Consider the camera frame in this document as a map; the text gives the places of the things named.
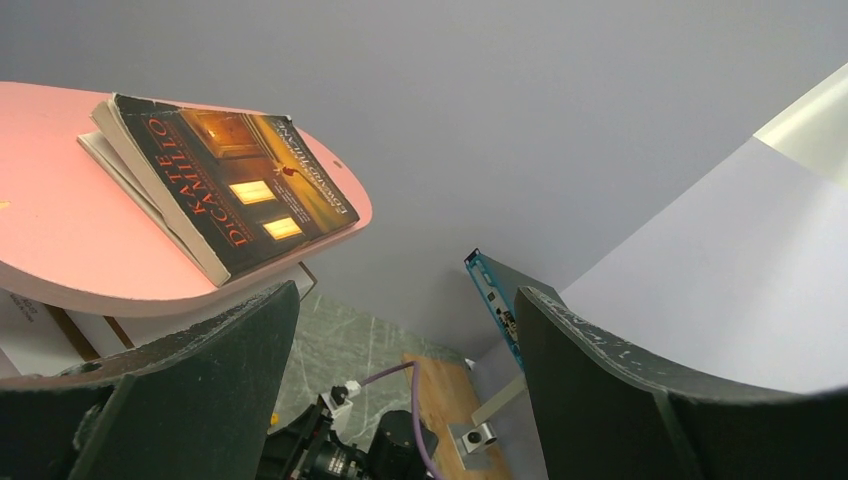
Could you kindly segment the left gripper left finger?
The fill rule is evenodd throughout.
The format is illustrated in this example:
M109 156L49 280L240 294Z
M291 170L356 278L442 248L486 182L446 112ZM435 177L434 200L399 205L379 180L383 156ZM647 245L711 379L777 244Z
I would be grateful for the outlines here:
M59 375L1 383L5 479L251 479L300 308L293 282Z

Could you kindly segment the dark orange Edward Tulane novel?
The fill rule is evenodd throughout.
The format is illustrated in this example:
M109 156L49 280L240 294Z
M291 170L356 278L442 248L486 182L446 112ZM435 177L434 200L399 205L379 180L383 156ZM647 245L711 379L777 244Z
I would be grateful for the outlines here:
M361 219L287 115L113 94L80 146L222 286Z

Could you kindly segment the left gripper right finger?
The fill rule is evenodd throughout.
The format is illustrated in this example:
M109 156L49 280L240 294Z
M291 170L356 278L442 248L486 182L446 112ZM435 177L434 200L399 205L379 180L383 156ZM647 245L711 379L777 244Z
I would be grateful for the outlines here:
M795 394L678 364L540 290L514 299L552 479L843 479L847 392Z

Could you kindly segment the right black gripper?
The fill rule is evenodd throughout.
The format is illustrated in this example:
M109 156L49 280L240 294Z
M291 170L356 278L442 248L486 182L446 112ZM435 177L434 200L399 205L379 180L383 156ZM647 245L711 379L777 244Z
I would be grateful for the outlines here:
M309 405L287 426L267 436L256 479L363 480L371 475L366 454L342 443L322 400Z

